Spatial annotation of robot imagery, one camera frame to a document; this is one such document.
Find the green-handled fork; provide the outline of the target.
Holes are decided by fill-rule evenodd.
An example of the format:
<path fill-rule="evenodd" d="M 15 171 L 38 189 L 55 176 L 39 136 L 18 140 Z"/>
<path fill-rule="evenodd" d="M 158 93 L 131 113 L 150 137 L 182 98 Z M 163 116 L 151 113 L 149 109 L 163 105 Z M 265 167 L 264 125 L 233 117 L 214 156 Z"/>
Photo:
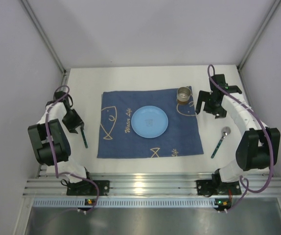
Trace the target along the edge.
<path fill-rule="evenodd" d="M 82 138 L 83 138 L 84 146 L 87 149 L 88 148 L 88 143 L 87 143 L 87 140 L 86 140 L 86 137 L 85 137 L 84 127 L 81 127 L 80 130 L 81 130 L 81 135 L 82 135 Z"/>

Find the small metal cup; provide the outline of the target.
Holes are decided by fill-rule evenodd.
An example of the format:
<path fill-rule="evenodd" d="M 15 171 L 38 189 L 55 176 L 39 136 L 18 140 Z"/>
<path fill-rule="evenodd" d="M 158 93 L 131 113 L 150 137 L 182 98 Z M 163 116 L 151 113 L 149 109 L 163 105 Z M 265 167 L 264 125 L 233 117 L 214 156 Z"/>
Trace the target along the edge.
<path fill-rule="evenodd" d="M 192 91 L 189 87 L 180 87 L 177 90 L 177 103 L 179 105 L 187 105 L 192 100 Z"/>

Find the blue fish-print placemat cloth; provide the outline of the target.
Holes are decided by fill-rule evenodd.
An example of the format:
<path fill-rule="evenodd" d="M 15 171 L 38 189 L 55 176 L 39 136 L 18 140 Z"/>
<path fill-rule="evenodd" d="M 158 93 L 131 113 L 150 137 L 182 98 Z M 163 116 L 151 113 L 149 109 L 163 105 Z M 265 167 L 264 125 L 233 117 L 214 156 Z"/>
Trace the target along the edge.
<path fill-rule="evenodd" d="M 112 91 L 102 94 L 97 157 L 146 159 L 202 155 L 204 153 L 194 100 L 177 102 L 177 88 L 155 91 Z M 132 117 L 145 106 L 165 112 L 168 121 L 162 134 L 145 138 L 135 132 Z"/>

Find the light blue plate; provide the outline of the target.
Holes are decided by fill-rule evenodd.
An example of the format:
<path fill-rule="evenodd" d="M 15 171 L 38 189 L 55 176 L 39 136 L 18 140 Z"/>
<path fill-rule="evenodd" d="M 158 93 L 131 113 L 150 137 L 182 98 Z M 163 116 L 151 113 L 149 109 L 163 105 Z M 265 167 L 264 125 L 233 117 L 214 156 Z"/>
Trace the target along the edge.
<path fill-rule="evenodd" d="M 131 118 L 133 131 L 140 137 L 153 139 L 161 136 L 168 128 L 168 116 L 159 107 L 143 106 Z"/>

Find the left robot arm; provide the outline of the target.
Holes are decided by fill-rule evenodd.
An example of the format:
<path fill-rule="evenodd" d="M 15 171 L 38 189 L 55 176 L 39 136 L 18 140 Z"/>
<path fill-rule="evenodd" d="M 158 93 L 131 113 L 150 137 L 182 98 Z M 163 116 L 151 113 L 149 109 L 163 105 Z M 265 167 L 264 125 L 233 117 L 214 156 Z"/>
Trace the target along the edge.
<path fill-rule="evenodd" d="M 80 139 L 88 146 L 84 122 L 71 101 L 48 102 L 44 115 L 27 131 L 37 162 L 54 167 L 56 178 L 65 175 L 73 184 L 90 180 L 88 170 L 71 156 L 69 134 L 81 134 Z"/>

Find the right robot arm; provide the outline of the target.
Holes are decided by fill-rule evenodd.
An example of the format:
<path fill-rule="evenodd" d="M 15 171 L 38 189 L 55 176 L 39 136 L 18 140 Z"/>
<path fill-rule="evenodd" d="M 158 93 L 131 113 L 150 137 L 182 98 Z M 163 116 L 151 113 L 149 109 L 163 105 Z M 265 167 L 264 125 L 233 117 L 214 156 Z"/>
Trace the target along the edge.
<path fill-rule="evenodd" d="M 223 74 L 213 75 L 209 81 L 211 90 L 199 92 L 195 112 L 204 111 L 215 118 L 230 116 L 241 134 L 235 159 L 216 171 L 221 182 L 234 182 L 252 169 L 272 169 L 278 159 L 278 128 L 270 128 L 258 119 L 241 89 L 228 85 Z"/>

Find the green-handled spoon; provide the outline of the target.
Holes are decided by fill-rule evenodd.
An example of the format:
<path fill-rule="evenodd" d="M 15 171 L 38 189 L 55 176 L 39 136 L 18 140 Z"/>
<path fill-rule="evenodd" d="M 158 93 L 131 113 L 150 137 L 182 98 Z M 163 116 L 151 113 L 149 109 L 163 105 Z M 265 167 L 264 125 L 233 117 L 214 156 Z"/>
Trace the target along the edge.
<path fill-rule="evenodd" d="M 221 130 L 221 138 L 219 140 L 219 142 L 217 143 L 212 155 L 211 155 L 211 159 L 213 159 L 218 151 L 218 149 L 220 148 L 223 140 L 225 139 L 226 136 L 228 136 L 229 134 L 231 133 L 231 129 L 230 127 L 226 126 L 226 127 L 223 127 L 222 130 Z"/>

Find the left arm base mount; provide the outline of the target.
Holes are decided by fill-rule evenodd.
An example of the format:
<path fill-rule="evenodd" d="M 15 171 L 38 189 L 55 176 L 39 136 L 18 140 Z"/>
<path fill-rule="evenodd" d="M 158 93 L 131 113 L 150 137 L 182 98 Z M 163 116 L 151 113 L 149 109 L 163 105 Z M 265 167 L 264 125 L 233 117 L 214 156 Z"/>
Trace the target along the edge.
<path fill-rule="evenodd" d="M 94 180 L 98 186 L 99 196 L 106 196 L 109 193 L 110 181 L 108 180 Z M 87 181 L 78 183 L 70 183 L 66 180 L 61 180 L 61 184 L 67 187 L 68 196 L 97 196 L 96 187 Z"/>

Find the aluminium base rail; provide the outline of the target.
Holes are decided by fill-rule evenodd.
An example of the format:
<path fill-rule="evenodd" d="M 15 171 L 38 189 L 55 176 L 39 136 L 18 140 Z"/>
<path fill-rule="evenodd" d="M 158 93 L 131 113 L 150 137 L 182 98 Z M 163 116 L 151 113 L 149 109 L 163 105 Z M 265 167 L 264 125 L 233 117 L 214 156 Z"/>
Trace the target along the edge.
<path fill-rule="evenodd" d="M 197 197 L 198 180 L 211 179 L 210 173 L 93 173 L 94 180 L 110 182 L 109 196 Z M 25 197 L 65 196 L 67 188 L 60 179 L 41 167 L 37 178 L 28 179 L 23 190 Z"/>

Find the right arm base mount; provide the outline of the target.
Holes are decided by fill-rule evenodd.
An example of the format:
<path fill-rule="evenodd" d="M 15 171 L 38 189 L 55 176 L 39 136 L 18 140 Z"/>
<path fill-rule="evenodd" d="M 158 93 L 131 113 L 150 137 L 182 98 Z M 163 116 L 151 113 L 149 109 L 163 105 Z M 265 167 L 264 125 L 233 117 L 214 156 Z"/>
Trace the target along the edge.
<path fill-rule="evenodd" d="M 213 180 L 197 180 L 197 194 L 205 197 L 213 195 L 241 195 L 239 182 L 215 183 Z"/>

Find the right aluminium corner post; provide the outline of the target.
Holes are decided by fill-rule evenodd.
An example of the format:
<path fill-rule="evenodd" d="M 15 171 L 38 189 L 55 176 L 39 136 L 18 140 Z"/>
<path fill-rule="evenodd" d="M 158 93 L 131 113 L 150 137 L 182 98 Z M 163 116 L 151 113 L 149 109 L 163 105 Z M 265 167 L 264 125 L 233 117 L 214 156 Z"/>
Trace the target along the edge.
<path fill-rule="evenodd" d="M 258 45 L 261 37 L 263 36 L 265 30 L 267 29 L 269 23 L 271 22 L 271 20 L 275 16 L 275 14 L 278 11 L 278 9 L 280 8 L 280 6 L 281 6 L 281 0 L 273 0 L 271 2 L 270 7 L 268 8 L 265 16 L 263 17 L 263 19 L 262 19 L 261 23 L 259 24 L 256 32 L 254 33 L 253 38 L 250 41 L 249 46 L 245 50 L 244 55 L 242 56 L 240 62 L 236 66 L 238 72 L 241 72 L 242 69 L 244 68 L 244 66 L 246 65 L 246 62 L 250 58 L 250 56 L 253 53 L 255 47 Z"/>

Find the aluminium corner post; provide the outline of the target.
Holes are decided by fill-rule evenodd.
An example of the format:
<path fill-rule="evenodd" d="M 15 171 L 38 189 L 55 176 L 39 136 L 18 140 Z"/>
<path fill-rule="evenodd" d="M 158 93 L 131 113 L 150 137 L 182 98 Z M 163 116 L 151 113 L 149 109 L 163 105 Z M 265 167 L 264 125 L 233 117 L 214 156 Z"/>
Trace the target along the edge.
<path fill-rule="evenodd" d="M 259 24 L 256 32 L 254 33 L 253 38 L 250 41 L 249 46 L 245 50 L 244 55 L 242 56 L 240 62 L 236 66 L 238 72 L 241 72 L 242 69 L 244 68 L 244 66 L 246 65 L 246 62 L 250 58 L 250 56 L 253 53 L 255 47 L 258 45 L 261 37 L 263 36 L 265 30 L 267 29 L 269 23 L 271 22 L 271 20 L 275 16 L 275 14 L 278 11 L 278 9 L 280 8 L 280 6 L 281 6 L 281 0 L 273 0 L 271 2 L 270 7 L 268 8 L 265 16 L 263 17 L 263 19 L 262 19 L 261 23 Z"/>
<path fill-rule="evenodd" d="M 61 74 L 65 74 L 66 73 L 66 69 L 64 68 L 60 58 L 58 57 L 49 37 L 47 36 L 45 30 L 43 29 L 38 17 L 36 16 L 34 10 L 32 9 L 29 1 L 27 0 L 19 0 L 20 4 L 22 5 L 24 11 L 26 12 L 26 14 L 28 15 L 28 17 L 30 18 L 30 20 L 32 21 L 32 24 L 34 25 L 36 31 L 38 32 L 41 40 L 43 41 L 45 47 L 47 48 L 47 50 L 49 51 L 51 57 L 53 58 L 56 66 L 58 67 L 59 71 L 61 72 Z"/>

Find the left aluminium corner post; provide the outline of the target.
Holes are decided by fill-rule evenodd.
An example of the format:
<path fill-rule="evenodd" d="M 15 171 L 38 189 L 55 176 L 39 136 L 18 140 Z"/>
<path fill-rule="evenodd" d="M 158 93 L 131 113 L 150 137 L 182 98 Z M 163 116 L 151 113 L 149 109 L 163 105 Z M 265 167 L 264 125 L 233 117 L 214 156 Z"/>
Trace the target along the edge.
<path fill-rule="evenodd" d="M 60 58 L 58 57 L 49 37 L 47 36 L 45 30 L 43 29 L 38 17 L 36 16 L 34 10 L 32 9 L 29 1 L 27 0 L 19 0 L 20 4 L 22 5 L 24 11 L 26 12 L 26 14 L 28 15 L 28 17 L 30 18 L 30 20 L 32 21 L 32 24 L 34 25 L 36 31 L 38 32 L 41 40 L 43 41 L 45 47 L 47 48 L 47 50 L 49 51 L 51 57 L 53 58 L 56 66 L 58 67 L 59 71 L 61 72 L 61 74 L 65 74 L 66 73 L 66 69 L 64 68 Z"/>

